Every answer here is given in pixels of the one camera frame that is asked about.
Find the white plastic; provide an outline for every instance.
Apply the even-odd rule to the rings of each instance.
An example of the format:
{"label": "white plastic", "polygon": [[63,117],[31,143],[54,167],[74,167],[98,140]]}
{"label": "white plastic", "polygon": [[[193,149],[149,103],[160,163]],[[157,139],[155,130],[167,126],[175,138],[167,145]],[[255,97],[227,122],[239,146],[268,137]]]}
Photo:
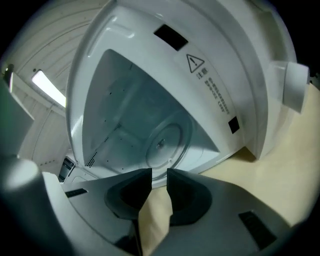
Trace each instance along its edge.
{"label": "white plastic", "polygon": [[[188,43],[177,51],[154,35],[163,24]],[[168,167],[199,173],[245,146],[261,158],[290,125],[284,68],[295,61],[286,27],[265,4],[109,2],[69,74],[78,165],[97,178],[152,167],[161,186]]]}
{"label": "white plastic", "polygon": [[285,72],[283,104],[301,114],[307,101],[309,80],[306,66],[289,62]]}

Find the wooden surface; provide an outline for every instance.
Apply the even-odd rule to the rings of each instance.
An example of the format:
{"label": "wooden surface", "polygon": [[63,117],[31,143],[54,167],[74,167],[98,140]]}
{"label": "wooden surface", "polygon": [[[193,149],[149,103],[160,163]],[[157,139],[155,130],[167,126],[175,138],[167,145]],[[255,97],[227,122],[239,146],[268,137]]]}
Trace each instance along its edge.
{"label": "wooden surface", "polygon": [[[312,84],[302,115],[295,114],[286,136],[257,161],[243,148],[202,175],[248,190],[291,226],[305,219],[320,187],[320,91]],[[153,189],[139,214],[142,249],[150,255],[169,230],[172,214],[166,187]]]}

